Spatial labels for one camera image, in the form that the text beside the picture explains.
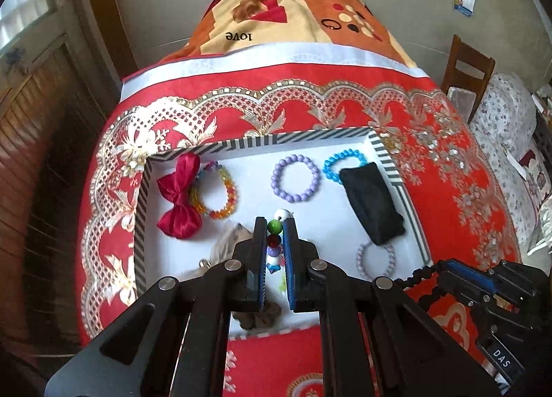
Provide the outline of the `leopard print bow scrunchie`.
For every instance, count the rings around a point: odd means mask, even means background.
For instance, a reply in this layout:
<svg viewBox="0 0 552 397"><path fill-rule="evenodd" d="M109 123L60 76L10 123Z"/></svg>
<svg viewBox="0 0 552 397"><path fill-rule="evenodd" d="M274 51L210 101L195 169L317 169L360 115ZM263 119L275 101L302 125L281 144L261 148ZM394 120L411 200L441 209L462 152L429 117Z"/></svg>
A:
<svg viewBox="0 0 552 397"><path fill-rule="evenodd" d="M203 277L218 264L240 261L239 271L229 282L227 299L232 317L244 331L271 329L282 315L281 306L267 296L267 244L261 238L258 227L250 231L240 223L228 223L210 257L202 259L196 269L179 275L180 281L193 280Z"/></svg>

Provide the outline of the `dark red velvet bow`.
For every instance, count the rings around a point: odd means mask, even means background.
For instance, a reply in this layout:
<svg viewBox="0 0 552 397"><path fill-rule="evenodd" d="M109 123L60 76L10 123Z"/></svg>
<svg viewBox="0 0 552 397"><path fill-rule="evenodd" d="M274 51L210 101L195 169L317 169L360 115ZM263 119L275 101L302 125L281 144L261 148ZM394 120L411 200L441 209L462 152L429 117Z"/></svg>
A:
<svg viewBox="0 0 552 397"><path fill-rule="evenodd" d="M199 157L185 153L177 159L171 174L157 180L161 196L172 204L171 209L158 220L157 228L169 237L184 240L202 227L201 216L190 204L189 198L199 167Z"/></svg>

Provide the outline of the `black fabric pouch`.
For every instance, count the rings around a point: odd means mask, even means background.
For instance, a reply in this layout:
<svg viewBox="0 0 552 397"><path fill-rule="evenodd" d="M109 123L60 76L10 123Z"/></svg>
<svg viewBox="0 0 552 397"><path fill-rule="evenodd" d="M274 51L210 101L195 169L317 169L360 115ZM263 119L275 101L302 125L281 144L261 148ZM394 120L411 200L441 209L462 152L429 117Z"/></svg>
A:
<svg viewBox="0 0 552 397"><path fill-rule="evenodd" d="M385 245L405 233L404 218L374 162L339 172L347 199L372 242Z"/></svg>

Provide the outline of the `striped white tray box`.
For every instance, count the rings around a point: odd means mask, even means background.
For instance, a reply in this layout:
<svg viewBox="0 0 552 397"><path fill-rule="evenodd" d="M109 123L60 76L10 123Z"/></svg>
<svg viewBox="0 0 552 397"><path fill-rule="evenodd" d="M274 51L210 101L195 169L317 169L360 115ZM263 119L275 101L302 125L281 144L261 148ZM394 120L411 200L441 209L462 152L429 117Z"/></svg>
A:
<svg viewBox="0 0 552 397"><path fill-rule="evenodd" d="M291 204L274 195L271 177L277 161L304 155L317 167L345 149L357 150L377 165L404 218L405 233L377 247L357 220L344 188L321 178L319 189L306 203ZM195 147L203 163L217 161L225 167L238 191L236 211L228 218L203 219L201 229L180 241L164 235L157 222L171 204L158 190L157 180L173 172L181 152L173 149L147 158L138 194L134 231L134 265L139 294L159 278L196 269L208 259L215 242L230 223L251 229L255 219L272 219L279 208L289 210L300 238L312 242L319 256L343 269L350 277L393 278L411 276L415 269L432 263L430 248L414 204L398 168L377 133L368 127L310 130L286 135L248 137Z"/></svg>

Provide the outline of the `white floral pillow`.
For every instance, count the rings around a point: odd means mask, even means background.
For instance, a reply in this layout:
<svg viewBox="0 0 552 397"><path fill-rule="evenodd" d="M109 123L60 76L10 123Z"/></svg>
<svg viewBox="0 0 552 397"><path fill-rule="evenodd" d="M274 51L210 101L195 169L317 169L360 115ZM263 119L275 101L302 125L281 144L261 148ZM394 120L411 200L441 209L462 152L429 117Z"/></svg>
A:
<svg viewBox="0 0 552 397"><path fill-rule="evenodd" d="M545 247L541 213L551 195L544 155L533 139L537 108L516 75L495 74L469 128L498 180L519 248L531 256Z"/></svg>

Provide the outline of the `wooden chair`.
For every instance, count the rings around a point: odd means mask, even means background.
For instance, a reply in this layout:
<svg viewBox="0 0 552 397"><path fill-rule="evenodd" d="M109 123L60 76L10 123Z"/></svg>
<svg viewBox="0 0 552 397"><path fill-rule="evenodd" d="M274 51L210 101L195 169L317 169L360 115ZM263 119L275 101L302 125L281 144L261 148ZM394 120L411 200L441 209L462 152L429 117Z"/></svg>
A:
<svg viewBox="0 0 552 397"><path fill-rule="evenodd" d="M469 105L466 123L470 123L483 99L487 85L493 75L496 61L492 57L466 44L455 34L448 56L441 89L445 94L451 88L474 94L474 98L460 100L463 106Z"/></svg>

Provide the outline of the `red floral bedspread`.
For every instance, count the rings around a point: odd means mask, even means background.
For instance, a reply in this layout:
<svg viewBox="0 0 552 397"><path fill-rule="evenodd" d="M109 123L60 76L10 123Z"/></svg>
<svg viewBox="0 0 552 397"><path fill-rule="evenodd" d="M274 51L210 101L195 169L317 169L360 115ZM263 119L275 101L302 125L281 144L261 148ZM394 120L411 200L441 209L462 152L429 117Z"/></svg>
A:
<svg viewBox="0 0 552 397"><path fill-rule="evenodd" d="M505 195L478 142L412 62L370 50L275 43L180 57L125 81L87 175L77 290L88 342L135 301L138 182L147 158L226 139L368 126L414 202L434 260L480 268L520 259Z"/></svg>

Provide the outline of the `wooden slatted headboard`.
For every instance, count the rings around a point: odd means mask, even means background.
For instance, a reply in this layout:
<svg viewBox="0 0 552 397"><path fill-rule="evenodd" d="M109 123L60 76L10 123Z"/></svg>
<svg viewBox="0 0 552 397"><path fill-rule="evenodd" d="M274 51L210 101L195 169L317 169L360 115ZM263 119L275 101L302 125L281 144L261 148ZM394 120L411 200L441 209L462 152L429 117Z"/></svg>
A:
<svg viewBox="0 0 552 397"><path fill-rule="evenodd" d="M80 344L80 199L105 120L63 38L1 99L1 342L29 363Z"/></svg>

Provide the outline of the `orange love print quilt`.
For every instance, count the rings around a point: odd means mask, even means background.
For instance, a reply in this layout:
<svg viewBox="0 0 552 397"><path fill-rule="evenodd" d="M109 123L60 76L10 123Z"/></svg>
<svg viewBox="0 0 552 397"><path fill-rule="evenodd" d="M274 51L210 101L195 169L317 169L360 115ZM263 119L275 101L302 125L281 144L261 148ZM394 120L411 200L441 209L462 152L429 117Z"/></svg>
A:
<svg viewBox="0 0 552 397"><path fill-rule="evenodd" d="M415 66L363 0L213 0L186 45L162 60L278 42L350 46Z"/></svg>

